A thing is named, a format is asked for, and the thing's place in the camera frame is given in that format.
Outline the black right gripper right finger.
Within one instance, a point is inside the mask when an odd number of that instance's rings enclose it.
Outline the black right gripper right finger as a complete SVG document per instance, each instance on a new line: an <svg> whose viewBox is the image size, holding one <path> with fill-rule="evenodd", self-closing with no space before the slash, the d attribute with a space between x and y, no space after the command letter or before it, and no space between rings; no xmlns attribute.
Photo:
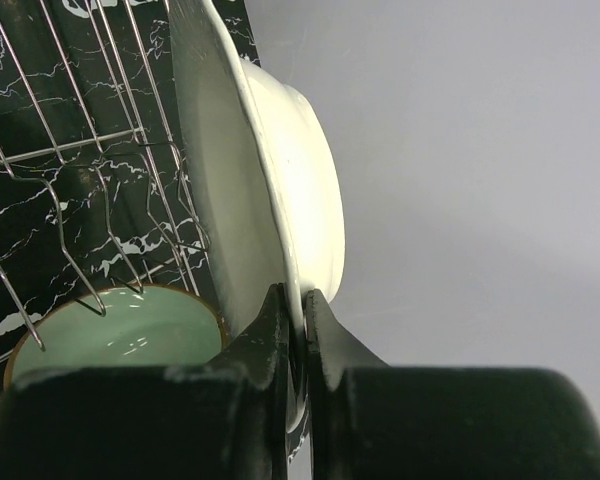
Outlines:
<svg viewBox="0 0 600 480"><path fill-rule="evenodd" d="M600 479L600 428L542 368L398 367L306 298L317 479Z"/></svg>

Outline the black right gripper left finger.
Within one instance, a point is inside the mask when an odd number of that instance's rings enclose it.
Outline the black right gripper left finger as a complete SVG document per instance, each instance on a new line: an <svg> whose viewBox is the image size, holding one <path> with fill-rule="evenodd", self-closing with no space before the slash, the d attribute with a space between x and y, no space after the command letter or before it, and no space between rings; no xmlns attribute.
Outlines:
<svg viewBox="0 0 600 480"><path fill-rule="evenodd" d="M289 337L272 285L204 364L27 372L0 400L0 479L284 479Z"/></svg>

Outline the green ceramic bowl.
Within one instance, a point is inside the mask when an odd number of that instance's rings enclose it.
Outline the green ceramic bowl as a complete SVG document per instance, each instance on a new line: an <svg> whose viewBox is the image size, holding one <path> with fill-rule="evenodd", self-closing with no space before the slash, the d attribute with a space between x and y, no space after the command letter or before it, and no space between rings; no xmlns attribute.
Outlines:
<svg viewBox="0 0 600 480"><path fill-rule="evenodd" d="M218 313L199 296L170 285L146 284L99 292L106 314L90 302L62 305L36 324L40 349L25 334L13 349L3 386L48 368L201 365L229 343Z"/></svg>

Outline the white scalloped plate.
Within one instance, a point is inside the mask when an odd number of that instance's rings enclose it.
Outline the white scalloped plate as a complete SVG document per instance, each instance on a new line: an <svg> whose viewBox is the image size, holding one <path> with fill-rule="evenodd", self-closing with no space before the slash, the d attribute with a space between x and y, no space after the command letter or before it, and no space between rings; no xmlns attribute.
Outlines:
<svg viewBox="0 0 600 480"><path fill-rule="evenodd" d="M220 310L235 333L279 284L293 348L287 426L306 409L305 302L332 300L345 263L333 156L306 97L241 58L210 1L168 8L181 136Z"/></svg>

